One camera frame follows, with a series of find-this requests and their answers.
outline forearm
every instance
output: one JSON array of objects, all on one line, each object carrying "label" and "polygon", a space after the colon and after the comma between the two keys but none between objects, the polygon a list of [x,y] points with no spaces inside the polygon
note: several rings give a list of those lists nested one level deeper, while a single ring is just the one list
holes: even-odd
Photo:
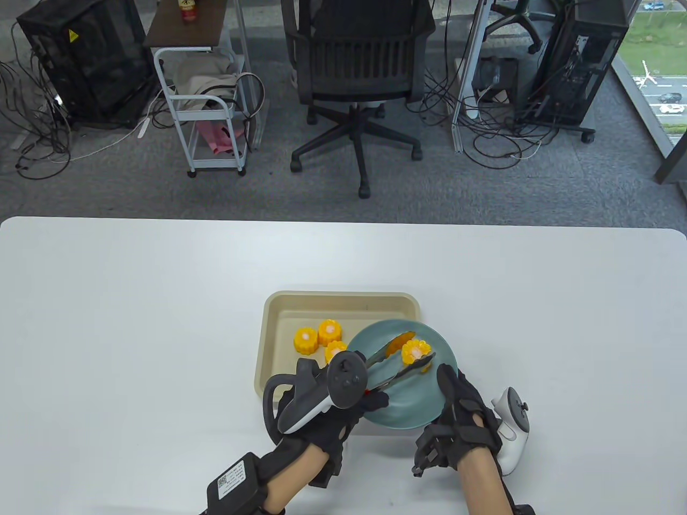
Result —
[{"label": "forearm", "polygon": [[267,484],[267,500],[262,508],[268,513],[280,513],[319,474],[328,459],[327,453],[311,444],[300,458],[270,480]]},{"label": "forearm", "polygon": [[[484,421],[473,415],[475,423]],[[470,515],[513,515],[494,456],[486,447],[467,453],[458,463],[458,474]]]}]

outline cloth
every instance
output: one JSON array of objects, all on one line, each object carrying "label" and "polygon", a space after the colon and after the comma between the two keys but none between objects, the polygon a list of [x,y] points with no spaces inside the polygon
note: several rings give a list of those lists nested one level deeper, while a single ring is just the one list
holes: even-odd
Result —
[{"label": "cloth", "polygon": [[[229,134],[225,132],[227,131],[227,124],[201,120],[196,122],[196,128],[215,155],[222,152],[229,152],[234,149],[232,139],[229,137]],[[239,138],[243,135],[243,132],[243,129],[235,130],[234,136]]]},{"label": "cloth", "polygon": [[[184,59],[174,74],[177,95],[206,94],[232,98],[236,89],[238,75],[230,73],[232,59],[220,54],[203,54]],[[207,100],[187,100],[181,106],[187,111],[200,111]]]}]

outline cable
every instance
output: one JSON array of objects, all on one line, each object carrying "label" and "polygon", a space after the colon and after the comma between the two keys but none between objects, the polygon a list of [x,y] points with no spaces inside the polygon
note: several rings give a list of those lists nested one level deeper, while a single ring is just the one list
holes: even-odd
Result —
[{"label": "cable", "polygon": [[[151,112],[151,110],[152,110],[152,108],[153,108],[153,104],[155,103],[155,100],[157,100],[158,97],[159,97],[161,94],[162,94],[162,90],[160,90],[160,91],[157,92],[157,95],[155,96],[155,98],[153,98],[153,100],[150,102],[150,105],[148,106],[148,112],[146,113],[146,116],[145,116],[144,118],[142,118],[142,119],[136,124],[136,127],[134,127],[133,129],[131,129],[131,132],[129,132],[129,133],[126,134],[125,136],[122,136],[121,138],[119,138],[119,139],[118,139],[117,141],[115,141],[114,143],[110,143],[109,145],[104,146],[103,148],[99,148],[98,150],[94,150],[93,152],[90,152],[89,154],[82,155],[82,156],[79,156],[79,157],[72,157],[72,158],[70,159],[70,161],[78,161],[79,159],[85,159],[86,157],[94,156],[94,155],[96,155],[96,154],[102,152],[103,150],[107,150],[108,148],[112,148],[112,147],[114,147],[115,145],[118,145],[118,144],[122,143],[126,138],[128,138],[128,137],[131,136],[133,133],[135,133],[136,130],[143,124],[143,122],[145,122],[146,119],[148,119],[148,118],[150,117],[150,112]],[[67,163],[68,161],[52,161],[52,162],[53,162],[53,163]]]}]

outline computer tower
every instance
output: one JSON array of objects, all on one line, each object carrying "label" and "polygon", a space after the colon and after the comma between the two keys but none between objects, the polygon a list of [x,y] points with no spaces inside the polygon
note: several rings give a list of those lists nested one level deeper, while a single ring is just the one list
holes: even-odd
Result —
[{"label": "computer tower", "polygon": [[154,70],[133,0],[43,0],[17,21],[70,121],[136,125]]},{"label": "computer tower", "polygon": [[623,0],[567,4],[532,86],[526,121],[579,126],[629,28]]}]

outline white table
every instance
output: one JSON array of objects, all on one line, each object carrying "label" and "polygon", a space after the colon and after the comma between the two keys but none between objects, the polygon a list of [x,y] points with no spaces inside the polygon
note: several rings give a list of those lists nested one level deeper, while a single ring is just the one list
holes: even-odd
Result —
[{"label": "white table", "polygon": [[[282,289],[415,296],[485,398],[528,401],[508,484],[538,514],[685,513],[677,232],[48,218],[0,227],[2,513],[199,513],[224,467],[270,449],[252,380]],[[352,437],[342,476],[289,512],[465,513],[449,471],[412,477],[413,451]]]}]

